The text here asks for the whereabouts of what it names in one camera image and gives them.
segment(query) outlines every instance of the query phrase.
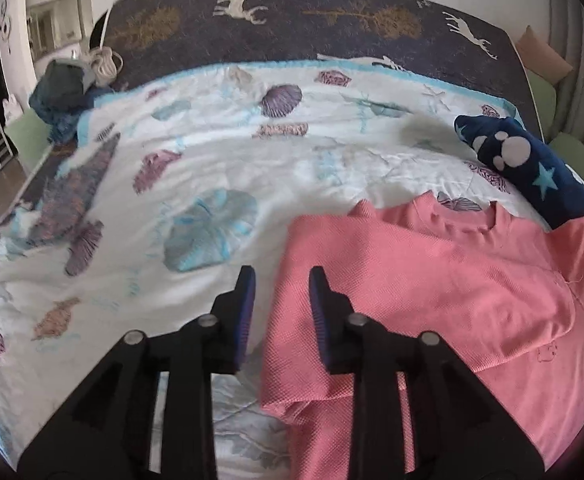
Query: metal bolt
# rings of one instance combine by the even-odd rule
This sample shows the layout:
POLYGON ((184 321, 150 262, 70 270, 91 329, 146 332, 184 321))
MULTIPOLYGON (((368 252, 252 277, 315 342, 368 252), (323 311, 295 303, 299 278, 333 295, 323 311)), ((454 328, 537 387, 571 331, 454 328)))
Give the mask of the metal bolt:
POLYGON ((441 338, 436 332, 423 332, 421 335, 421 341, 427 346, 436 346, 441 342, 441 338))
POLYGON ((143 332, 140 330, 130 330, 123 336, 123 341, 128 345, 138 345, 144 338, 143 332))
POLYGON ((214 314, 203 314, 198 318, 198 324, 203 328, 214 326, 216 323, 218 323, 218 318, 214 314))
POLYGON ((365 314, 360 314, 359 312, 353 312, 347 316, 347 322, 354 326, 363 326, 367 323, 368 319, 365 314))

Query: white blanket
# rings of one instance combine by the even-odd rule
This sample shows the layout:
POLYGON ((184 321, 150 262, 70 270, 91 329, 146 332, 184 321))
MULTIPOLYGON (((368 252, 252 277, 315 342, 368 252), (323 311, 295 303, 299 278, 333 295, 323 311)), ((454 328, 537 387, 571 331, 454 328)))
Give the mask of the white blanket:
MULTIPOLYGON (((501 99, 348 62, 210 66, 103 98, 82 117, 81 147, 62 170, 87 160, 103 137, 121 133, 86 218, 102 222, 87 269, 66 275, 67 244, 19 256, 8 254, 7 237, 0 240, 0 447, 6 456, 16 463, 127 330, 152 336, 179 329, 233 287, 243 264, 257 274, 253 349, 264 335, 287 225, 297 215, 345 214, 363 198, 391 206, 433 189, 482 206, 498 200, 511 213, 542 223, 513 186, 489 174, 491 183, 486 180, 475 153, 457 139, 454 118, 481 113, 517 116, 501 99), (342 76, 319 74, 326 70, 342 76), (265 117, 264 109, 287 110, 280 95, 269 100, 271 108, 261 104, 269 88, 282 84, 298 86, 301 101, 286 117, 265 117), (278 136, 281 131, 292 135, 278 136), (144 158, 167 152, 165 171, 149 187, 138 178, 144 158), (228 205, 234 191, 251 197, 249 212, 239 208, 239 219, 228 205), (186 265, 197 267, 210 251, 224 262, 169 270, 165 243, 174 219, 181 226, 202 222, 201 210, 216 222, 201 231, 211 247, 196 248, 202 253, 190 254, 186 265), (41 328, 46 314, 59 309, 70 312, 69 320, 54 330, 41 328)), ((217 392, 215 402, 231 397, 217 392)), ((259 415, 254 388, 240 408, 270 424, 280 440, 281 428, 259 415)), ((255 436, 254 427, 217 426, 222 476, 284 476, 284 451, 270 446, 267 431, 255 436)))

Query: white deer print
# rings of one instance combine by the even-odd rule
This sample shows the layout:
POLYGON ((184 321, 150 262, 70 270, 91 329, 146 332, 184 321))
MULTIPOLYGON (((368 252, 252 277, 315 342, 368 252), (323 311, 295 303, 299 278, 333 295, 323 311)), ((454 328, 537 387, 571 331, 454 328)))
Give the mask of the white deer print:
POLYGON ((217 4, 229 3, 229 5, 227 7, 217 5, 216 7, 214 7, 214 12, 212 13, 212 16, 230 16, 235 20, 247 20, 252 25, 263 25, 263 23, 267 22, 267 20, 257 20, 254 17, 254 13, 257 10, 267 10, 267 7, 264 7, 262 5, 252 7, 251 9, 248 10, 243 10, 243 4, 245 3, 245 0, 217 0, 216 3, 217 4))
POLYGON ((475 38, 474 35, 472 34, 472 31, 470 30, 470 27, 467 26, 467 23, 465 22, 465 20, 462 20, 460 18, 456 18, 456 16, 450 14, 449 12, 443 11, 443 14, 446 14, 447 16, 449 16, 449 18, 446 18, 446 20, 449 20, 451 22, 456 22, 456 25, 454 25, 454 23, 447 24, 447 25, 449 25, 450 30, 452 32, 456 32, 457 34, 460 34, 461 36, 466 37, 473 44, 481 47, 487 53, 487 55, 489 57, 491 57, 491 59, 498 59, 497 56, 490 54, 489 50, 485 46, 486 44, 491 44, 491 43, 489 43, 488 40, 479 40, 479 39, 475 38))
POLYGON ((344 59, 342 57, 325 56, 325 54, 317 54, 316 59, 320 61, 350 61, 359 65, 369 65, 381 64, 386 68, 391 68, 392 70, 401 70, 402 72, 407 72, 401 65, 393 62, 389 57, 350 57, 349 59, 344 59))

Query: pink t-shirt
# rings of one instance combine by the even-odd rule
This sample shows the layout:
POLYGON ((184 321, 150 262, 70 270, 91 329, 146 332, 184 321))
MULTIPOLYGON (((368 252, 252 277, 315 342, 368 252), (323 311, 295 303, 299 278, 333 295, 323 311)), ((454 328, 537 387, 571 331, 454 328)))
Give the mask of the pink t-shirt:
POLYGON ((261 400, 290 425, 293 478, 345 479, 349 460, 352 377, 320 361, 313 266, 387 329, 440 333, 547 466, 582 427, 584 218, 545 233, 495 202, 457 212, 432 192, 386 210, 362 201, 346 217, 297 218, 280 264, 261 400))

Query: deer print bed sheet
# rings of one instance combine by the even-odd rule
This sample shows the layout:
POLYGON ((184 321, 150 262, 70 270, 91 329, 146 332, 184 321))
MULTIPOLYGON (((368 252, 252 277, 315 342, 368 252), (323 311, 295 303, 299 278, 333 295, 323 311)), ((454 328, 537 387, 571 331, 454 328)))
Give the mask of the deer print bed sheet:
POLYGON ((248 364, 213 380, 219 474, 287 478, 285 428, 256 397, 287 225, 300 214, 345 214, 363 198, 390 206, 429 189, 451 208, 498 200, 542 222, 457 138, 458 114, 483 113, 520 120, 501 98, 338 60, 212 65, 101 98, 58 171, 82 167, 120 137, 76 239, 13 244, 37 204, 34 212, 23 205, 0 238, 0 449, 16 464, 127 330, 177 330, 208 312, 250 264, 257 296, 248 364))
POLYGON ((117 90, 219 62, 350 59, 505 98, 540 137, 507 34, 427 0, 119 0, 104 44, 125 60, 117 90))

